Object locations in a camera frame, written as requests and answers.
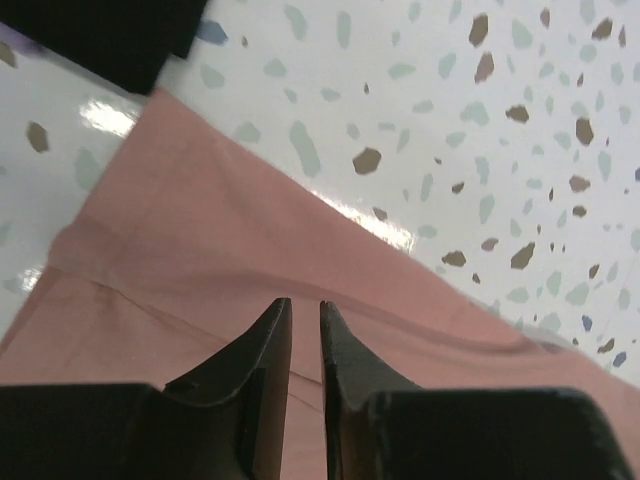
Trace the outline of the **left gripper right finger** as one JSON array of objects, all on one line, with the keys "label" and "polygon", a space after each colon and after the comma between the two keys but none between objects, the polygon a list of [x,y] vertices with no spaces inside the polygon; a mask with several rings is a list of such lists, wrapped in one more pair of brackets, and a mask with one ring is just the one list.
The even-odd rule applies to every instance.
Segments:
[{"label": "left gripper right finger", "polygon": [[603,413],[567,388],[426,389],[319,307],[331,479],[631,479]]}]

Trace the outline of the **pink printed t-shirt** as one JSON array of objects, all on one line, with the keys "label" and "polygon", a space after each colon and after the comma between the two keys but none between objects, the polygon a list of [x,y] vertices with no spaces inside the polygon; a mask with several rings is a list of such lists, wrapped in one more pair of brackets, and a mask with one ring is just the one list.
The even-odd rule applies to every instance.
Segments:
[{"label": "pink printed t-shirt", "polygon": [[540,345],[156,92],[1,343],[5,384],[163,385],[293,307],[282,475],[326,475],[319,305],[424,387],[568,386],[639,464],[639,392]]}]

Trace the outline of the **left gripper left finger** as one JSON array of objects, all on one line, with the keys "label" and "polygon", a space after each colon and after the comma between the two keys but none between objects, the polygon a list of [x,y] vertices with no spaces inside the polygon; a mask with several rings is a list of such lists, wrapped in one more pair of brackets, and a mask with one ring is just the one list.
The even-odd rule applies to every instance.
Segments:
[{"label": "left gripper left finger", "polygon": [[292,306],[275,300],[236,340],[157,389],[5,386],[5,479],[276,479]]}]

